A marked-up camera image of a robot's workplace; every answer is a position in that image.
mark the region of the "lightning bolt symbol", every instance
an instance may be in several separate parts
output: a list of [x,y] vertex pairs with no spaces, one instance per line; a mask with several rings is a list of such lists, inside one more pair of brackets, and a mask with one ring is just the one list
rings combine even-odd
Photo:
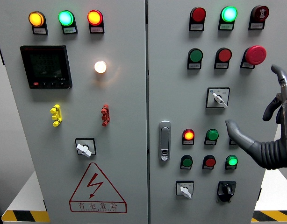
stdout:
[[104,182],[93,183],[93,181],[96,179],[97,176],[98,176],[98,174],[95,173],[95,174],[93,175],[93,177],[91,178],[90,182],[89,182],[88,185],[87,185],[87,187],[91,187],[91,186],[94,186],[94,185],[99,185],[99,186],[97,187],[97,189],[96,189],[92,194],[90,194],[89,198],[94,197],[94,193],[95,193],[95,192],[99,189],[99,187],[101,187],[101,185],[104,183]]

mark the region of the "yellow terminal connector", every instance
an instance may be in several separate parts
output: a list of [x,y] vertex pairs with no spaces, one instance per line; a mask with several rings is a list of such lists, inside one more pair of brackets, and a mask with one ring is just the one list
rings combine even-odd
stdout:
[[50,113],[52,113],[52,120],[54,120],[53,126],[57,127],[63,120],[61,116],[60,105],[55,104],[50,110]]

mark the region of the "warning sign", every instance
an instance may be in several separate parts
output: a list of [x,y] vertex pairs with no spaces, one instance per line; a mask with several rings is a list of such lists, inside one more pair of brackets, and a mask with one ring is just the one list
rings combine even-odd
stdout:
[[127,213],[127,203],[94,162],[88,165],[69,203],[72,212]]

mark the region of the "white switch handle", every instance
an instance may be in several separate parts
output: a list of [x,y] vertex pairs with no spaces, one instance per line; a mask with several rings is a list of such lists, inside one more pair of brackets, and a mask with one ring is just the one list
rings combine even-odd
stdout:
[[77,145],[76,150],[80,153],[85,155],[87,158],[91,157],[92,152],[88,150],[87,146],[82,146],[80,144]]
[[182,194],[187,197],[188,199],[191,199],[191,194],[189,193],[188,189],[187,188],[184,188],[184,187],[180,187],[181,188],[181,192]]
[[228,108],[228,106],[225,104],[224,100],[218,96],[216,93],[213,93],[214,99],[218,104],[221,104],[224,108]]

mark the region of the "robotic hand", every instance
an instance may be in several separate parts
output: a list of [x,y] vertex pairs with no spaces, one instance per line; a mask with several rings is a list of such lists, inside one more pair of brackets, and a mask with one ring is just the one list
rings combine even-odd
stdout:
[[230,139],[239,145],[254,161],[266,169],[287,168],[287,75],[283,69],[276,65],[271,70],[278,77],[281,93],[266,108],[263,120],[269,121],[273,112],[279,107],[276,123],[281,125],[281,137],[271,142],[258,142],[243,134],[233,120],[226,120]]

